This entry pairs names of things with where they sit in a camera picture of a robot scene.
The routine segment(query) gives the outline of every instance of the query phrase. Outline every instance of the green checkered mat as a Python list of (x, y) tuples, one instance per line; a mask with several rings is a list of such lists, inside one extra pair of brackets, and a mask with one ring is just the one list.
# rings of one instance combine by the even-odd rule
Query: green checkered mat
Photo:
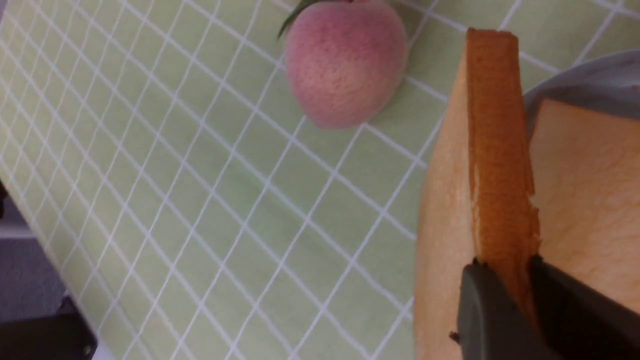
[(114, 359), (412, 354), (419, 192), (468, 26), (524, 89), (640, 47), (640, 0), (400, 0), (398, 95), (322, 131), (287, 89), (294, 0), (12, 0), (0, 176)]

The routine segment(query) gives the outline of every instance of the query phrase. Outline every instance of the black object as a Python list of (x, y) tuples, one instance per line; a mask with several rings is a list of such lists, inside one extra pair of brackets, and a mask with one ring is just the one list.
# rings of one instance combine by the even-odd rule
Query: black object
[(97, 340), (70, 298), (55, 316), (0, 323), (2, 360), (90, 360)]
[(537, 257), (531, 281), (541, 338), (497, 276), (463, 271), (455, 338), (464, 360), (640, 359), (640, 316)]

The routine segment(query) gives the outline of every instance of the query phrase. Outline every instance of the plate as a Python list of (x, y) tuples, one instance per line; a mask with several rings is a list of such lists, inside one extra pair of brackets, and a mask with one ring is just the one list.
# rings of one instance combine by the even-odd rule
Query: plate
[(524, 95), (529, 136), (544, 98), (640, 120), (640, 49), (586, 62), (529, 90)]

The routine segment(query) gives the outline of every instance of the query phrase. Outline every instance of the slice of bread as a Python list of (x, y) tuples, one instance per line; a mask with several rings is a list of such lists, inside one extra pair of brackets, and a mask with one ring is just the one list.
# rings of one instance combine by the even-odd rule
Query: slice of bread
[(640, 121), (544, 100), (530, 150), (540, 254), (640, 314)]
[(420, 204), (417, 360), (461, 359), (449, 334), (462, 270), (474, 258), (536, 324), (527, 267), (540, 242), (521, 94), (517, 39), (469, 30)]

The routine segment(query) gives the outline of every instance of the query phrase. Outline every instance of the bread slice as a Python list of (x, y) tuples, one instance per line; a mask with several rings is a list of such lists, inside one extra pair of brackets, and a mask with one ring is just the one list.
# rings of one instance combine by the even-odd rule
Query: bread slice
[(544, 100), (530, 150), (545, 261), (640, 313), (640, 121)]
[(527, 267), (540, 242), (521, 94), (516, 37), (470, 29), (420, 204), (417, 360), (461, 359), (449, 334), (476, 257), (536, 323)]

